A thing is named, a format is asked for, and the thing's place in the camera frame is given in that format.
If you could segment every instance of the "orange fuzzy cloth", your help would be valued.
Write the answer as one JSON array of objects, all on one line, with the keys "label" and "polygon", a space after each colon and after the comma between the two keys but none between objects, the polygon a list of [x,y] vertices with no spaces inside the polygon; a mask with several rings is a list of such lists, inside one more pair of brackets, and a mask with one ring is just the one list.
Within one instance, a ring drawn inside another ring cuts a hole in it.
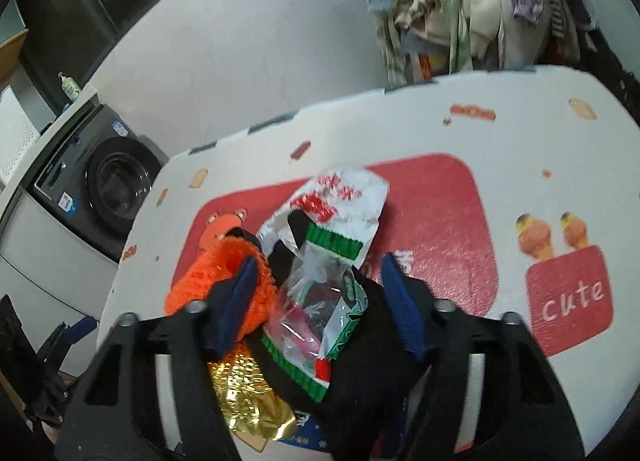
[{"label": "orange fuzzy cloth", "polygon": [[223,237],[196,259],[166,296],[165,314],[174,314],[191,300],[207,298],[211,286],[215,282],[232,278],[247,255],[252,255],[257,260],[258,286],[238,332],[237,340],[242,340],[244,335],[251,333],[267,320],[276,298],[276,287],[264,255],[240,237]]}]

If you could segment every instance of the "white cabinet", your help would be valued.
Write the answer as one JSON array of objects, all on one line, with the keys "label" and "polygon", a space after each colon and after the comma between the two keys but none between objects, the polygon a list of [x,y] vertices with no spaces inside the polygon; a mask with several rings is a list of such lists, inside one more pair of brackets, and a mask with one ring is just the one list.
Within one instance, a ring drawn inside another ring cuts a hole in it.
[{"label": "white cabinet", "polygon": [[[36,351],[58,324],[73,325],[84,316],[47,295],[0,257],[0,298],[4,295],[11,298],[22,329]],[[81,375],[95,354],[97,336],[96,329],[72,345],[62,364],[62,371],[73,376]]]},{"label": "white cabinet", "polygon": [[28,194],[20,197],[2,234],[0,255],[53,297],[100,320],[118,265]]}]

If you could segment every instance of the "laundry basket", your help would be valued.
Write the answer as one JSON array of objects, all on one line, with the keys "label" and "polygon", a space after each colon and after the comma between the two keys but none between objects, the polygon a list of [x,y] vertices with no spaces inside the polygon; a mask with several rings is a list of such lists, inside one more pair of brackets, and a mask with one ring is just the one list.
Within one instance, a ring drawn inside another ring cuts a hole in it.
[{"label": "laundry basket", "polygon": [[0,182],[7,185],[24,154],[40,137],[10,86],[0,96],[0,128]]}]

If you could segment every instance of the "blue and white label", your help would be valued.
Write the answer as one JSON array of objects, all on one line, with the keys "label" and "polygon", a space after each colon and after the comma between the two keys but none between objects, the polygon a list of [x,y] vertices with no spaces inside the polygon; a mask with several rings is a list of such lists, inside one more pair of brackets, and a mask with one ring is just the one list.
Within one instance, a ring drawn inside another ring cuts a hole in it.
[{"label": "blue and white label", "polygon": [[111,127],[113,127],[113,130],[116,131],[120,136],[127,136],[127,134],[129,134],[129,131],[127,131],[124,126],[117,120],[115,120],[115,122],[111,124]]},{"label": "blue and white label", "polygon": [[73,212],[76,211],[76,205],[74,203],[74,199],[69,196],[66,192],[62,193],[60,197],[60,201],[58,201],[58,206],[65,211],[66,215],[70,216]]}]

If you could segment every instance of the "gold wrapper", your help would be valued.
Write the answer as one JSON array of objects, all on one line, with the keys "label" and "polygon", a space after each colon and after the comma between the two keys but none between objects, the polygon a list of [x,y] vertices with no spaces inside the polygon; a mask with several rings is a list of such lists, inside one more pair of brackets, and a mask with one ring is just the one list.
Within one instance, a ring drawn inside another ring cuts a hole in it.
[{"label": "gold wrapper", "polygon": [[269,440],[296,433],[291,407],[270,388],[246,347],[239,346],[222,362],[209,363],[209,373],[229,430]]}]

